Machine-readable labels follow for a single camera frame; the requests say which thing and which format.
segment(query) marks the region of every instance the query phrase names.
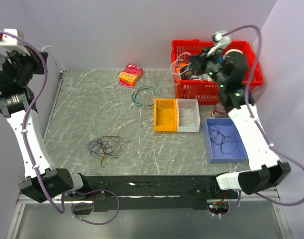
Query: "small box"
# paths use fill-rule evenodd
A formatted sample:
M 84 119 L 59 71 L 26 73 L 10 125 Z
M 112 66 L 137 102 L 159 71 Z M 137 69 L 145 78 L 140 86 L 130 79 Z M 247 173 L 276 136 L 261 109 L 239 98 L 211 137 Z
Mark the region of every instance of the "small box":
M 223 152 L 220 144 L 215 144 L 210 139 L 210 126 L 218 127 L 225 136 L 232 136 L 233 140 L 223 144 Z M 209 163 L 242 163 L 248 160 L 245 146 L 242 143 L 239 132 L 231 119 L 206 119 L 204 124 L 204 133 L 207 145 L 207 154 Z
M 142 76 L 143 69 L 134 66 L 132 64 L 128 64 L 127 67 L 119 74 L 119 83 L 132 88 L 136 81 Z
M 177 109 L 176 99 L 154 100 L 154 131 L 176 132 Z
M 177 132 L 199 132 L 201 117 L 196 99 L 176 99 Z

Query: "red plastic basket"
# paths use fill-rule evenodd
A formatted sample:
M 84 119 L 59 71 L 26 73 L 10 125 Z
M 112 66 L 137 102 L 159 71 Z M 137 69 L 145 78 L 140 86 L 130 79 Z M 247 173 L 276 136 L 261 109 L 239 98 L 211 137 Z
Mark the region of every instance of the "red plastic basket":
M 207 46 L 211 46 L 212 41 L 199 41 L 195 40 L 174 40 L 172 41 L 172 54 L 171 60 L 174 62 L 176 58 L 183 52 L 190 52 L 192 54 L 198 54 Z M 243 83 L 247 83 L 249 73 L 253 62 L 255 60 L 255 54 L 251 50 L 251 47 L 246 41 L 232 41 L 232 43 L 224 50 L 223 54 L 230 49 L 238 49 L 243 52 L 247 58 L 248 71 L 244 77 Z M 180 59 L 188 63 L 188 56 L 183 55 Z M 250 84 L 250 91 L 252 94 L 259 90 L 259 87 L 263 84 L 263 77 L 260 72 L 259 64 L 256 66 L 254 77 Z M 181 80 L 174 75 L 175 95 L 180 99 L 198 99 L 198 103 L 201 105 L 215 105 L 219 102 L 218 99 L 218 86 L 214 81 L 192 81 Z

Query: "floor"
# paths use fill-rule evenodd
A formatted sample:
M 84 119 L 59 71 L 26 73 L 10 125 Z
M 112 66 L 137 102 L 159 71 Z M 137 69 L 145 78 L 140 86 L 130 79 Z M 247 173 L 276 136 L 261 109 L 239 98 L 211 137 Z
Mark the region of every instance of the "floor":
M 115 211 L 91 213 L 93 222 L 104 222 Z M 49 204 L 26 205 L 16 239 L 282 239 L 270 202 L 241 202 L 230 216 L 219 220 L 203 210 L 121 210 L 105 226 L 93 226 L 61 215 Z
M 200 106 L 199 133 L 153 131 L 154 111 L 138 108 L 131 95 L 151 85 L 161 98 L 174 98 L 173 76 L 167 70 L 146 70 L 130 89 L 118 84 L 120 70 L 69 70 L 64 77 L 45 139 L 58 168 L 85 175 L 214 175 L 249 169 L 241 164 L 210 164 L 203 133 L 213 106 Z M 141 92 L 138 100 L 152 97 Z M 90 141 L 118 134 L 124 144 L 119 158 L 101 161 L 90 156 Z

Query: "orange package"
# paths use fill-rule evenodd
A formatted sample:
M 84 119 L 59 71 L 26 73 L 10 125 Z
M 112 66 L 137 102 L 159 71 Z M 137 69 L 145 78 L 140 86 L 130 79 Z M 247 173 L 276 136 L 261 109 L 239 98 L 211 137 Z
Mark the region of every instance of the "orange package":
M 142 76 L 142 73 L 142 68 L 128 64 L 127 67 L 118 76 L 119 83 L 132 88 L 135 85 L 136 81 Z

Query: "black mount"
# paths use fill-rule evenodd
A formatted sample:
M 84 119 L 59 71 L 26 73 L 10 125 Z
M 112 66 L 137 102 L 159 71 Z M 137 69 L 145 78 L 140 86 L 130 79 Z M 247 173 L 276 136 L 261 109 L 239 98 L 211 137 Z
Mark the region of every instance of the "black mount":
M 290 171 L 289 163 L 278 161 L 278 165 L 270 168 L 263 165 L 261 170 L 239 173 L 238 181 L 243 192 L 250 195 L 279 185 Z
M 91 190 L 107 189 L 118 195 L 122 209 L 193 208 L 207 210 L 207 200 L 237 199 L 233 190 L 220 190 L 216 176 L 207 175 L 134 175 L 85 176 Z M 67 201 L 78 201 L 71 194 Z M 81 207 L 76 214 L 85 213 Z M 116 199 L 109 193 L 96 193 L 94 212 L 116 209 Z
M 42 182 L 51 198 L 73 188 L 73 181 L 69 171 L 65 168 L 52 169 L 41 175 Z M 37 177 L 30 178 L 19 184 L 22 194 L 42 203 L 46 201 Z
M 0 54 L 0 113 L 9 118 L 12 113 L 26 110 L 34 99 L 33 92 L 27 87 L 33 74 L 44 74 L 41 60 L 31 51 L 30 56 L 16 51 Z M 48 53 L 41 52 L 44 60 Z

